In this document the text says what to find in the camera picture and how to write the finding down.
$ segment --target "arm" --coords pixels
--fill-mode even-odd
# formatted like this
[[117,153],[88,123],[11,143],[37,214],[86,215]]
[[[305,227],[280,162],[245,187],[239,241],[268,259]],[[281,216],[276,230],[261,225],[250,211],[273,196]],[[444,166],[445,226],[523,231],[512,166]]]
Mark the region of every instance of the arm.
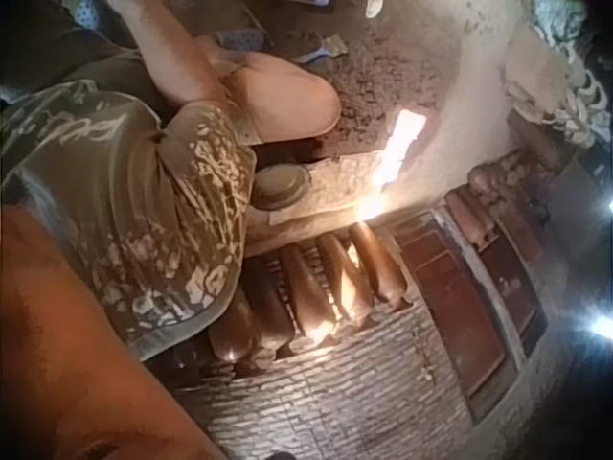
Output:
[[2,214],[2,406],[11,425],[45,458],[223,458],[129,354],[44,229],[23,210]]
[[172,102],[217,103],[225,89],[206,55],[161,0],[107,0],[138,44],[158,89]]

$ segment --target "man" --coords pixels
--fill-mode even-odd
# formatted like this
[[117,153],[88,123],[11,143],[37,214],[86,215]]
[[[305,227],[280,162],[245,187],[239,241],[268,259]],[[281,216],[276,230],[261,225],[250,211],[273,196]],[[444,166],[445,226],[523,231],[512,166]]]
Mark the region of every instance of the man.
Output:
[[234,294],[255,165],[245,145],[325,132],[340,104],[287,62],[192,39],[161,0],[108,3],[140,53],[48,1],[3,4],[3,201],[51,232],[144,360]]

